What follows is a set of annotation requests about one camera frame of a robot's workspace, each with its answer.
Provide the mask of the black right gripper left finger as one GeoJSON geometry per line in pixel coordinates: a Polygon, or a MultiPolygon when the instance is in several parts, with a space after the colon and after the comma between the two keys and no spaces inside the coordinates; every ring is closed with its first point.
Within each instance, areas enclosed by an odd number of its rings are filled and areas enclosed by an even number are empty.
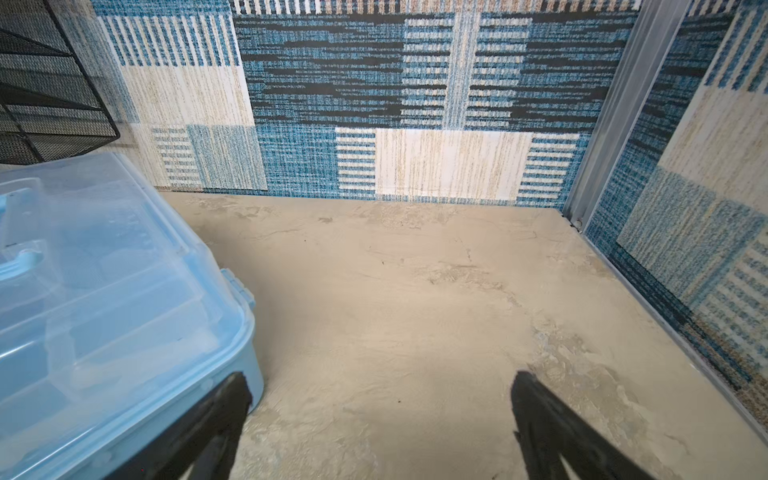
{"type": "Polygon", "coordinates": [[[110,479],[228,479],[253,397],[246,378],[222,380],[110,479]]]}

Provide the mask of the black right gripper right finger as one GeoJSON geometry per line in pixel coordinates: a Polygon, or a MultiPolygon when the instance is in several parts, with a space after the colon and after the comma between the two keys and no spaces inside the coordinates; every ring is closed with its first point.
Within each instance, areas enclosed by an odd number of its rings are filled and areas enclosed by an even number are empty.
{"type": "Polygon", "coordinates": [[[510,400],[530,479],[653,479],[534,374],[516,373],[510,400]]]}

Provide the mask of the light blue plastic tool box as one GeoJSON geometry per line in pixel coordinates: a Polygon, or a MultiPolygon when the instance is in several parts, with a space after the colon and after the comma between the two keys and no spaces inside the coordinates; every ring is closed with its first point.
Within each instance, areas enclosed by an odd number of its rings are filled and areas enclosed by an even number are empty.
{"type": "Polygon", "coordinates": [[[232,373],[251,292],[121,154],[1,174],[1,475],[106,476],[232,373]]]}

